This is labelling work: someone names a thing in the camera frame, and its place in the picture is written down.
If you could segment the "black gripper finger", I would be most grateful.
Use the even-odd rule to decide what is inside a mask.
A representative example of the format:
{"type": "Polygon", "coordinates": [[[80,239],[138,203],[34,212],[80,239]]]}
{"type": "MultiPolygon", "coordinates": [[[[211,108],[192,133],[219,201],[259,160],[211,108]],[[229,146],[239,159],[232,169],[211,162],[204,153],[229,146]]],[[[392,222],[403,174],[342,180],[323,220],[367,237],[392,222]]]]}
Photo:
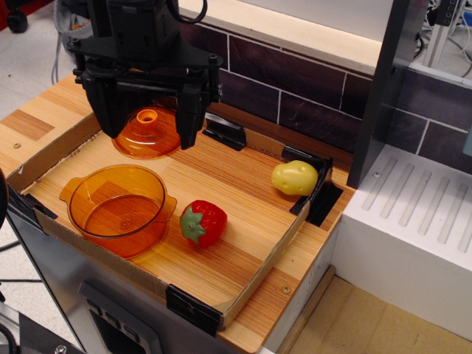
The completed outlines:
{"type": "Polygon", "coordinates": [[[176,131],[181,149],[186,150],[195,145],[197,132],[203,127],[209,95],[200,84],[185,84],[177,93],[176,100],[176,131]]]}
{"type": "Polygon", "coordinates": [[[126,87],[128,70],[86,69],[82,84],[88,102],[102,128],[112,139],[117,138],[128,124],[133,108],[133,93],[126,87]]]}

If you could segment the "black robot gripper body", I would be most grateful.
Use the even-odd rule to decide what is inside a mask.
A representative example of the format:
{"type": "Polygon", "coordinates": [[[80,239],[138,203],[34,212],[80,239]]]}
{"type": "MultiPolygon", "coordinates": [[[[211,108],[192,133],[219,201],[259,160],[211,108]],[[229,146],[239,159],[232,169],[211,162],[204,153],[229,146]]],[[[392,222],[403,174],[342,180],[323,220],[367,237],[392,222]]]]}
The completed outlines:
{"type": "Polygon", "coordinates": [[[207,14],[202,3],[194,18],[180,14],[177,1],[87,1],[91,36],[71,40],[77,83],[91,103],[119,101],[133,91],[188,94],[200,104],[221,98],[223,58],[188,44],[181,25],[207,14]]]}

